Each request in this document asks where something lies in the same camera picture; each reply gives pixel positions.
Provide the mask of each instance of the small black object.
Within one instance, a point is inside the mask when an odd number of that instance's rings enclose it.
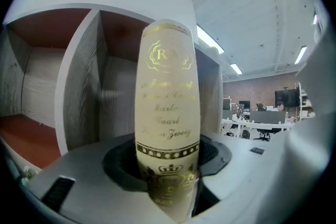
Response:
[[[264,153],[265,150],[263,150],[263,149],[261,149],[261,148],[258,148],[258,147],[254,147],[254,148],[252,148],[250,151],[262,155],[262,154]]]
[[[226,133],[227,136],[233,136],[233,132],[231,132],[230,130]]]
[[[248,130],[243,130],[241,137],[244,139],[250,139],[250,132]]]
[[[58,212],[74,183],[75,181],[70,178],[59,177],[42,198],[42,202]]]

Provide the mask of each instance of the ceiling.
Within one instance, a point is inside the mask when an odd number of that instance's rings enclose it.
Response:
[[[223,82],[297,72],[315,45],[314,0],[193,3],[197,24],[225,50],[220,55]],[[307,51],[301,62],[294,65],[302,46],[307,46]],[[233,63],[242,75],[230,67]]]

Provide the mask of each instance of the fluorescent light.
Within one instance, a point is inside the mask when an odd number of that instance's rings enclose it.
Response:
[[[235,63],[231,65],[231,67],[237,72],[238,75],[243,74],[241,70],[239,69],[238,65],[236,65]]]
[[[299,56],[298,56],[298,58],[296,59],[294,65],[297,65],[297,64],[299,63],[299,61],[301,60],[303,54],[305,54],[304,52],[306,51],[306,49],[307,49],[307,46],[303,46],[303,47],[301,48],[300,53],[299,53]]]
[[[314,19],[313,19],[313,24],[317,24],[318,18],[317,18],[317,14],[314,15]]]
[[[221,48],[220,45],[216,41],[213,40],[211,36],[209,36],[203,29],[197,26],[197,35],[198,37],[203,40],[208,46],[215,47],[218,49],[219,54],[222,54],[224,50]]]

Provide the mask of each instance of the black slot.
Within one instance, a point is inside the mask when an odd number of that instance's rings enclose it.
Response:
[[[42,198],[42,202],[58,212],[74,183],[75,181],[72,179],[59,177]]]

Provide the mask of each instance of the gold logo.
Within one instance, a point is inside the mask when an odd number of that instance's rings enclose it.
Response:
[[[170,73],[172,69],[188,70],[193,64],[193,58],[177,44],[162,45],[161,41],[152,44],[148,50],[147,66],[163,73]]]

